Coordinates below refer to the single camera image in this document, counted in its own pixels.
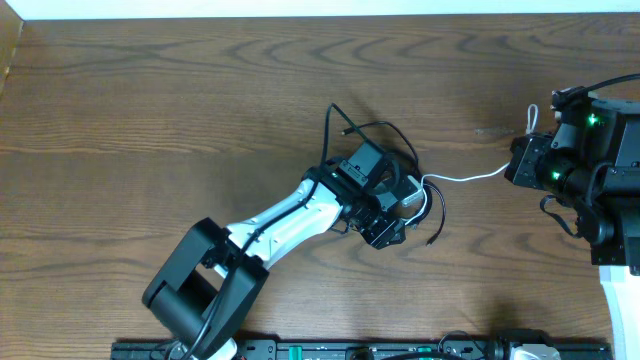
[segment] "green led light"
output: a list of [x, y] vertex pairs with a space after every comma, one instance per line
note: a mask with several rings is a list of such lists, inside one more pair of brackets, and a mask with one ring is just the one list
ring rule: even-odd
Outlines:
[[589, 115], [589, 125], [593, 126], [597, 123], [598, 123], [598, 118], [596, 117], [596, 114]]

